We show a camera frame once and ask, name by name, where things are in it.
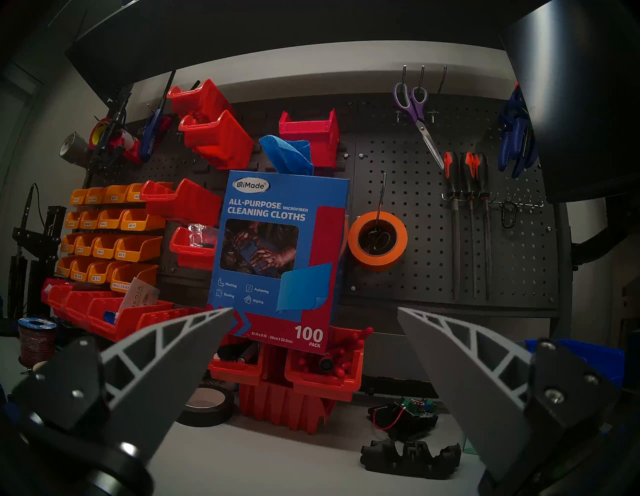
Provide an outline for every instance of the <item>imade logo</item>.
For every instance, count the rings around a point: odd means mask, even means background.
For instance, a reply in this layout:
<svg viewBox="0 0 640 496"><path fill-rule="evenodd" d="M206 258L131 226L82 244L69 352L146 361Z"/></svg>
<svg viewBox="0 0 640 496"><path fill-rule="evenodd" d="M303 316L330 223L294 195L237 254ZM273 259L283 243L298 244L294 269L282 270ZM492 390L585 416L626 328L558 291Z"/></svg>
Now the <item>imade logo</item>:
<svg viewBox="0 0 640 496"><path fill-rule="evenodd" d="M269 189L269 183L259 177L243 177L234 181L234 188L243 193L261 193Z"/></svg>

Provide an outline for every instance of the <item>tool rack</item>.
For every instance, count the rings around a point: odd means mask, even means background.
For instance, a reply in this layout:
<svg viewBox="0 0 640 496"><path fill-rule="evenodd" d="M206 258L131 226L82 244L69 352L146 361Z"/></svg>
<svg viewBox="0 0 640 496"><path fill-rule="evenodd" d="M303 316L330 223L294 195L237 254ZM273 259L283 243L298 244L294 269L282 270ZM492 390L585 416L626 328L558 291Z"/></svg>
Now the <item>tool rack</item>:
<svg viewBox="0 0 640 496"><path fill-rule="evenodd" d="M497 115L503 100L457 95L430 95L428 108L437 110L429 131L441 153L453 150L484 152L487 155L492 194L515 197L530 203L545 197L542 170L534 166L512 179L510 170L500 173L496 155L500 147ZM278 121L286 111L293 120L326 119L335 108L340 143L333 171L316 169L316 174L344 177L349 182L348 214L352 221L377 208L382 171L387 173L383 210L405 223L409 241L400 262L390 271L371 273L349 258L345 267L340 305L333 325L361 328L374 325L366 319L373 312L382 316L385 328L367 341L368 360L391 360L400 351L389 351L384 335L401 335L396 320L398 306L430 310L447 315L547 317L554 336L568 333L571 314L572 267L566 206L523 208L517 224L506 230L500 224L500 210L491 205L493 251L493 295L484 294L484 205L476 203L476 297L472 294L469 209L460 202L461 296L452 298L451 209L444 173L431 157L415 126L397 114L388 93L324 95L262 100L234 104L237 120L254 140L248 170L273 172L258 144L265 134L278 135ZM224 197L228 171L217 170L186 147L176 118L164 141L147 164L125 163L108 177L94 175L90 186L168 181L175 185L187 178ZM144 120L131 122L131 134L141 136ZM179 305L204 307L211 272L178 266L170 241L179 224L168 221L157 270L156 285L163 300ZM402 353L409 350L408 344ZM364 374L367 374L365 361Z"/></svg>

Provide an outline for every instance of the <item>orange tape roll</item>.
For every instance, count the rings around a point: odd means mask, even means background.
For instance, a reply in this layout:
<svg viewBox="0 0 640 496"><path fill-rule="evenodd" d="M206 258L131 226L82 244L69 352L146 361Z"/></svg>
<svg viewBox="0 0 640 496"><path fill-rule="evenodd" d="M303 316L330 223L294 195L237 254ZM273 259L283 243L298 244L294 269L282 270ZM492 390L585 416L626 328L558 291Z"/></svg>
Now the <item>orange tape roll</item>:
<svg viewBox="0 0 640 496"><path fill-rule="evenodd" d="M402 221L388 212L380 212L374 230L377 215L368 212L356 219L349 230L349 249L363 268L380 272L400 260L408 238Z"/></svg>

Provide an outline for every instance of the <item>blue bin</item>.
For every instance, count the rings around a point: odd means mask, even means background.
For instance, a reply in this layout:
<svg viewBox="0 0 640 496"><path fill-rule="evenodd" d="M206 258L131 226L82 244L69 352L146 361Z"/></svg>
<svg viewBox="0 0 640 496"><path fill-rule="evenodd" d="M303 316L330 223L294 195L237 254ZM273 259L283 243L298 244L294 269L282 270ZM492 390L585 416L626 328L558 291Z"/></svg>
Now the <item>blue bin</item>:
<svg viewBox="0 0 640 496"><path fill-rule="evenodd" d="M618 388L622 387L622 379L625 375L624 351L583 343L573 339L556 339L555 341L565 345ZM536 339L525 339L525 342L527 343L527 349L531 353L536 351L536 345L538 344Z"/></svg>

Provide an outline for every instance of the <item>purple scissors handle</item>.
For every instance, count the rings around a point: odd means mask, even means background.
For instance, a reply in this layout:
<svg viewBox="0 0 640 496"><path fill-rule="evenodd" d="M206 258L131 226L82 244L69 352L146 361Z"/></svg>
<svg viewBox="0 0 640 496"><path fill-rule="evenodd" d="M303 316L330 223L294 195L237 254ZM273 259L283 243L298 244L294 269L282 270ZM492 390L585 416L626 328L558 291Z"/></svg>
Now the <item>purple scissors handle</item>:
<svg viewBox="0 0 640 496"><path fill-rule="evenodd" d="M398 99L398 91L404 97L404 101L406 104L403 104ZM397 83L394 86L394 102L396 106L403 110L405 113L409 114L413 122L417 120L424 122L424 105L427 102L427 90L421 87L417 87L411 90L411 94L408 93L406 84Z"/></svg>

